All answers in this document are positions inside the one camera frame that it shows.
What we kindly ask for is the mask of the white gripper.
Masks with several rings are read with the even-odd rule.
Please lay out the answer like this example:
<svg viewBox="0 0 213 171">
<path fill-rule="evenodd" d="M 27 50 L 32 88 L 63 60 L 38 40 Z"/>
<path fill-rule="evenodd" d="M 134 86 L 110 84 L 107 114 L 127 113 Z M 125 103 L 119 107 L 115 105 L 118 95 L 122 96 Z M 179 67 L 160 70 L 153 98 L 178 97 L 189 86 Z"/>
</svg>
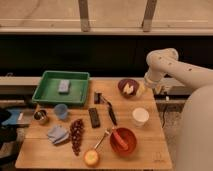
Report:
<svg viewBox="0 0 213 171">
<path fill-rule="evenodd" d="M 157 82 L 153 81 L 149 78 L 148 74 L 145 74 L 144 76 L 144 84 L 141 84 L 136 92 L 136 96 L 137 97 L 141 97 L 145 91 L 146 91 L 146 87 L 154 89 L 157 86 Z"/>
</svg>

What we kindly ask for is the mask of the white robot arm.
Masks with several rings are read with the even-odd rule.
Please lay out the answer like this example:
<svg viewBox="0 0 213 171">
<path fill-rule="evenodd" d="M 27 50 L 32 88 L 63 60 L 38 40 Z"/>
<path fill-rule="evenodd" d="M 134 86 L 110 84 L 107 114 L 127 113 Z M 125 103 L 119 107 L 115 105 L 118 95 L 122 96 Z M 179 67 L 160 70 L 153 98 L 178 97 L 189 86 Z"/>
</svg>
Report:
<svg viewBox="0 0 213 171">
<path fill-rule="evenodd" d="M 213 171 L 213 69 L 178 60 L 175 48 L 150 51 L 144 85 L 155 88 L 168 74 L 192 89 L 177 140 L 175 171 Z"/>
</svg>

